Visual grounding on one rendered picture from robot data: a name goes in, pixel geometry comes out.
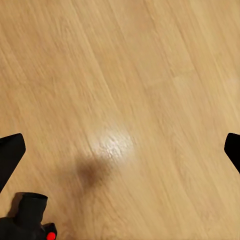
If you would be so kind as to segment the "digital camera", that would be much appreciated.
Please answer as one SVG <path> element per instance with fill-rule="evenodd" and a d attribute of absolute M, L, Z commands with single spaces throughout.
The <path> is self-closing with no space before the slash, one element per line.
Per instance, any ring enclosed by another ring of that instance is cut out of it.
<path fill-rule="evenodd" d="M 15 216 L 0 218 L 0 240 L 55 240 L 55 224 L 41 224 L 47 200 L 43 194 L 23 193 Z"/>

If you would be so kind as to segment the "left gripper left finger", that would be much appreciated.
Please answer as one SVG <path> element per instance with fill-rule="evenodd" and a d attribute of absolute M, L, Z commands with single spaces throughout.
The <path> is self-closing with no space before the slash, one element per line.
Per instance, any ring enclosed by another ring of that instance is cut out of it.
<path fill-rule="evenodd" d="M 26 152 L 21 133 L 0 138 L 0 193 Z"/>

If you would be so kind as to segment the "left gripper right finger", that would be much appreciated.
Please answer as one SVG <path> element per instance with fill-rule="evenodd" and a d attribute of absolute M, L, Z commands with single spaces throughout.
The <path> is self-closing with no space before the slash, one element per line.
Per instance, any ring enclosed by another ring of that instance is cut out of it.
<path fill-rule="evenodd" d="M 227 135 L 224 151 L 240 173 L 240 135 L 229 133 Z"/>

